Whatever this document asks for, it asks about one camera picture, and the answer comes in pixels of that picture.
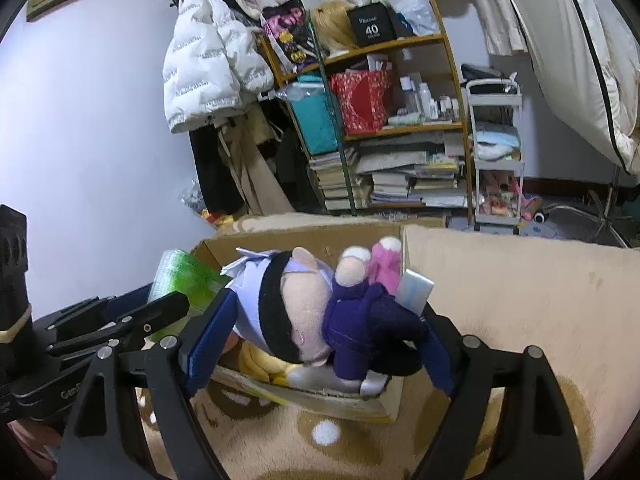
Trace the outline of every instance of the red floral bag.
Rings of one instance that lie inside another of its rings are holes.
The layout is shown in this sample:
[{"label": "red floral bag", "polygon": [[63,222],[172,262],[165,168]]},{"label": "red floral bag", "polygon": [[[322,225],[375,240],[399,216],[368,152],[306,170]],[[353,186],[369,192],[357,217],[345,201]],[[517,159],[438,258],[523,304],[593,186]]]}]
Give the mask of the red floral bag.
[{"label": "red floral bag", "polygon": [[386,124],[392,103],[389,70],[343,72],[331,76],[347,135],[371,134]]}]

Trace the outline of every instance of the white puffer jacket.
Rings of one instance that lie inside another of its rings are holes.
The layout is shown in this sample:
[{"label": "white puffer jacket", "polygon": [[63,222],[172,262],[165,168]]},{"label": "white puffer jacket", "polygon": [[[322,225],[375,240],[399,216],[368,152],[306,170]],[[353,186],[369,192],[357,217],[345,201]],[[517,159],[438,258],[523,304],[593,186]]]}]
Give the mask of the white puffer jacket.
[{"label": "white puffer jacket", "polygon": [[254,36],[222,0],[179,0],[162,76],[164,114],[174,134],[220,125],[273,86]]}]

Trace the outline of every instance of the screw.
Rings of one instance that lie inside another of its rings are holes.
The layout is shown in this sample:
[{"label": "screw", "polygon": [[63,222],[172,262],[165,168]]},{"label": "screw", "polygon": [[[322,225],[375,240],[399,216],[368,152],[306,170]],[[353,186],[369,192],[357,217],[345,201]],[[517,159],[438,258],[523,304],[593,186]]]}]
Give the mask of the screw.
[{"label": "screw", "polygon": [[165,350],[173,348],[178,343],[178,338],[175,335],[168,335],[160,340],[160,346]]},{"label": "screw", "polygon": [[478,348],[480,346],[480,340],[474,335],[465,335],[462,338],[462,344],[467,348]]},{"label": "screw", "polygon": [[538,346],[530,346],[527,348],[527,352],[534,359],[540,359],[544,354],[542,353],[542,349]]},{"label": "screw", "polygon": [[103,346],[98,350],[98,357],[100,359],[106,359],[107,357],[110,357],[112,353],[113,350],[111,350],[110,346]]}]

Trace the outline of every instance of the teal storage bin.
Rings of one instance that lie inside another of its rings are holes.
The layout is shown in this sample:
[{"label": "teal storage bin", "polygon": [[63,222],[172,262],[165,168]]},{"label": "teal storage bin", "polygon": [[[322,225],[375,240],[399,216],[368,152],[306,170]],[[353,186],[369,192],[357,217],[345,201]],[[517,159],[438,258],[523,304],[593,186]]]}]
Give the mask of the teal storage bin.
[{"label": "teal storage bin", "polygon": [[[322,82],[322,79],[315,75],[301,75],[298,81],[316,83]],[[334,100],[335,109],[340,110],[337,97],[333,92],[330,92],[330,96]],[[310,155],[335,152],[338,149],[326,94],[313,95],[300,101],[292,101],[291,108],[293,108],[293,112],[296,115]],[[338,121],[342,120],[340,113],[338,113],[337,118]]]}]

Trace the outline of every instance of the baseboard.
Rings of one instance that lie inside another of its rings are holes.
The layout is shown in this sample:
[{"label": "baseboard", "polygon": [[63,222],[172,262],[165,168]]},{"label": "baseboard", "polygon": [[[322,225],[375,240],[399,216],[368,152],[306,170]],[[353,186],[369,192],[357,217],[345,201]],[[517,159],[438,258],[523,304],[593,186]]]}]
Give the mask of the baseboard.
[{"label": "baseboard", "polygon": [[582,199],[593,189],[599,197],[607,196],[607,184],[582,182],[580,180],[561,180],[558,178],[524,178],[524,192],[543,196],[562,196]]}]

